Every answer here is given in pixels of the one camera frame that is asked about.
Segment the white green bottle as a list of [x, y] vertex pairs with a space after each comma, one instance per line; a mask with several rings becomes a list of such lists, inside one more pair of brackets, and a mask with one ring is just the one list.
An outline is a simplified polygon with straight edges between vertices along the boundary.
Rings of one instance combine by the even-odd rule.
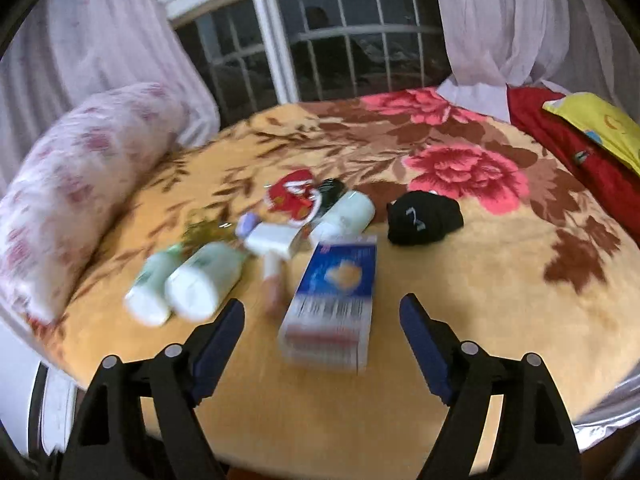
[[320, 219], [309, 234], [311, 244], [357, 236], [371, 223], [375, 206], [369, 196], [358, 191], [345, 193]]
[[124, 299], [127, 311], [137, 322], [148, 327], [167, 322], [171, 310], [165, 297], [165, 283], [183, 261], [181, 244], [169, 246], [145, 260]]
[[180, 264], [165, 282], [169, 304], [179, 318], [211, 318], [239, 281], [246, 255], [227, 243], [211, 242]]

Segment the pink lip gloss tube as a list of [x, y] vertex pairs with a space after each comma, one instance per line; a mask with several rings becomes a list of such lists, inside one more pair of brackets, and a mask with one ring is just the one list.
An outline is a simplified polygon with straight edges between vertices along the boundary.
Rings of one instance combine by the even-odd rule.
[[282, 316], [288, 306], [285, 265], [276, 252], [262, 256], [262, 308], [272, 316]]

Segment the blue red medicine box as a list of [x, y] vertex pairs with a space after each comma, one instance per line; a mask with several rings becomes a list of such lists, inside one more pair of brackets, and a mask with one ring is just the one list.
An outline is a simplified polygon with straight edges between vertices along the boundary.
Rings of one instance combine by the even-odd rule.
[[285, 359], [352, 372], [367, 366], [377, 255], [374, 235], [316, 245], [278, 333]]

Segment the black knit pouch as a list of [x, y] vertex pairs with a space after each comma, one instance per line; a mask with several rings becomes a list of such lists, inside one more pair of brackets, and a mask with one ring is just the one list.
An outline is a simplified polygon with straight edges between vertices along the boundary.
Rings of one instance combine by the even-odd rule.
[[428, 245], [464, 227], [456, 200], [431, 192], [411, 191], [386, 206], [388, 240], [396, 246]]

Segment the purple white small case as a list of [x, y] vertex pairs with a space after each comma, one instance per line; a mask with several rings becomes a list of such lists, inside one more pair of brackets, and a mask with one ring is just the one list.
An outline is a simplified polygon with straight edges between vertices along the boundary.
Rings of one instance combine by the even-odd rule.
[[245, 240], [250, 233], [262, 222], [262, 219], [253, 211], [242, 214], [235, 226], [235, 236], [240, 240]]

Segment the red crochet pouch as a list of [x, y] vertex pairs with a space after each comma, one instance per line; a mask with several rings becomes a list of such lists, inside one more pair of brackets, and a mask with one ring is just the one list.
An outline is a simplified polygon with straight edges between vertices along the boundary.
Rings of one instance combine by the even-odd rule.
[[304, 226], [318, 214], [321, 193], [314, 175], [307, 168], [286, 174], [266, 189], [265, 204], [270, 211], [288, 215], [292, 226]]

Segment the white charger plug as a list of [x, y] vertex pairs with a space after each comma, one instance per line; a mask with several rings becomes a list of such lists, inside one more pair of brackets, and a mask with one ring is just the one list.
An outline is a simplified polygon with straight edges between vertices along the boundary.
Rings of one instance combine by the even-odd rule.
[[247, 235], [244, 247], [256, 256], [274, 252], [280, 258], [291, 260], [300, 245], [302, 231], [295, 226], [262, 222]]

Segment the red blanket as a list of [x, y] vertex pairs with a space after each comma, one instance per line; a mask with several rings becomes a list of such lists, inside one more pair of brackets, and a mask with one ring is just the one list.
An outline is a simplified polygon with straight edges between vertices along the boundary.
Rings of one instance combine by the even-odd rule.
[[544, 109], [562, 98], [548, 88], [510, 87], [511, 124], [549, 150], [633, 240], [640, 236], [639, 176], [565, 119]]

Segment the pink floral rolled quilt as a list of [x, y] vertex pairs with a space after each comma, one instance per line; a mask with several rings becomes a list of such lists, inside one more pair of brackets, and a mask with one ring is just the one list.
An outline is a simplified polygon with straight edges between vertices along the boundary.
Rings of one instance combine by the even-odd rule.
[[186, 108], [142, 82], [95, 94], [34, 145], [1, 201], [1, 301], [49, 325], [120, 207], [174, 144]]

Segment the floral beige fleece blanket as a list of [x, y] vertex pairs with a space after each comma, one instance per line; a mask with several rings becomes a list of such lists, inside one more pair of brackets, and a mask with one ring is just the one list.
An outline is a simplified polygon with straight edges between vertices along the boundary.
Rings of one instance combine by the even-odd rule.
[[304, 245], [286, 263], [307, 301], [293, 333], [264, 308], [262, 260], [233, 296], [245, 327], [196, 414], [215, 453], [292, 477], [409, 479], [446, 415], [399, 323], [415, 294], [461, 339], [517, 359], [539, 353], [570, 416], [639, 359], [639, 180], [565, 120], [554, 93], [512, 89], [512, 119], [473, 117], [432, 90], [283, 105], [183, 152], [137, 195], [96, 252], [50, 358], [88, 385], [104, 356], [146, 359], [192, 324], [146, 327], [124, 298], [145, 260], [198, 217], [235, 221], [296, 170], [337, 178], [375, 208], [372, 247]]

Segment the yellow cartoon pillow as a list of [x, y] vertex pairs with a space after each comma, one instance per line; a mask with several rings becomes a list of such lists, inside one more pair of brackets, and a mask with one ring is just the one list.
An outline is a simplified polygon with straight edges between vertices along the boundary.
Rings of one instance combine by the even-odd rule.
[[542, 108], [564, 119], [629, 169], [639, 173], [640, 128], [623, 110], [589, 92], [546, 101]]

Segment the dark green small bottle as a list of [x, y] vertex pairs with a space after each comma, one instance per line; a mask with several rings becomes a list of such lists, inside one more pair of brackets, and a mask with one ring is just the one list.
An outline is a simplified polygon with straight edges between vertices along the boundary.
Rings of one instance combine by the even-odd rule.
[[319, 184], [318, 191], [321, 198], [318, 214], [323, 216], [345, 194], [346, 185], [337, 178], [326, 179]]

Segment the left sheer white curtain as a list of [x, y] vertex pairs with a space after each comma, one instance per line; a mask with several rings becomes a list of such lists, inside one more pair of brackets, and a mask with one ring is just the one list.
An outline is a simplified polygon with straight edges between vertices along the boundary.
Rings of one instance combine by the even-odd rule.
[[179, 145], [219, 132], [218, 106], [158, 0], [39, 0], [1, 59], [1, 184], [58, 118], [137, 82], [167, 84], [183, 102]]

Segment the sheer white curtain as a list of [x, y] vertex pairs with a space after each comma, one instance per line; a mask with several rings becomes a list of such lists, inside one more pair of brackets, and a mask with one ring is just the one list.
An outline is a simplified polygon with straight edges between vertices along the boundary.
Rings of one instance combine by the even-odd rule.
[[451, 67], [437, 92], [507, 122], [511, 87], [591, 92], [639, 116], [639, 51], [605, 0], [438, 0]]
[[179, 145], [219, 132], [218, 106], [158, 0], [39, 0], [1, 59], [1, 184], [58, 118], [137, 82], [167, 84], [183, 102]]

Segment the white barred window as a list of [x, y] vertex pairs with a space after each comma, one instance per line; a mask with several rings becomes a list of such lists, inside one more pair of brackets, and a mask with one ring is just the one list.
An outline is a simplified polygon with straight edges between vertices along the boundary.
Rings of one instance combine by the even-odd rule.
[[160, 0], [224, 125], [449, 76], [437, 0]]

